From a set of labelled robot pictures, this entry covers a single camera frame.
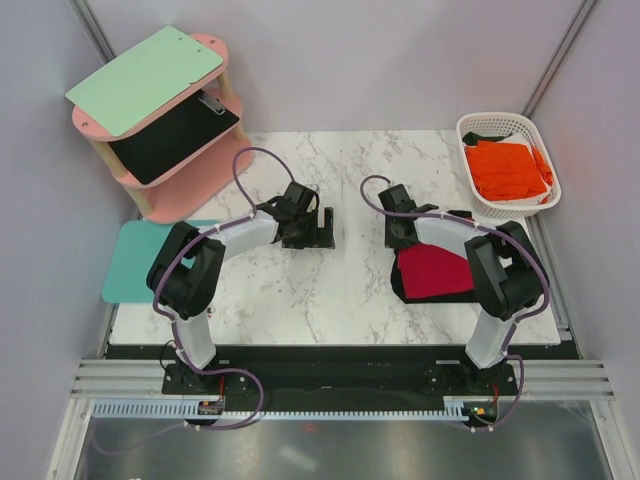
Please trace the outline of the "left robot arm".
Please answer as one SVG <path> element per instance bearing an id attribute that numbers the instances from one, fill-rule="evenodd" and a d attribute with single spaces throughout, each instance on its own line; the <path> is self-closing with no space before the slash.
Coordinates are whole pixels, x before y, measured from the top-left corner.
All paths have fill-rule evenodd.
<path id="1" fill-rule="evenodd" d="M 207 230 L 181 221 L 173 225 L 146 277 L 153 310 L 171 325 L 185 382 L 208 393 L 219 382 L 211 363 L 216 347 L 207 308 L 223 263 L 254 248 L 279 244 L 286 249 L 333 249 L 334 209 L 320 206 L 319 194 L 296 182 L 282 195 L 253 205 L 249 213 Z"/>

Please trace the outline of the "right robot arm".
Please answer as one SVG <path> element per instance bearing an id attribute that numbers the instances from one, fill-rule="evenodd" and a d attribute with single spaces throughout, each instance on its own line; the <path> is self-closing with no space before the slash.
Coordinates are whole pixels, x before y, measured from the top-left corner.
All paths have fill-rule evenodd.
<path id="1" fill-rule="evenodd" d="M 494 381 L 492 367 L 507 358 L 519 324 L 546 310 L 548 275 L 521 224 L 476 222 L 468 212 L 417 206 L 402 184 L 378 194 L 374 209 L 385 218 L 385 246 L 398 252 L 415 246 L 438 247 L 470 268 L 475 301 L 480 305 L 474 332 L 465 347 L 469 362 L 458 368 L 467 392 L 483 392 Z"/>

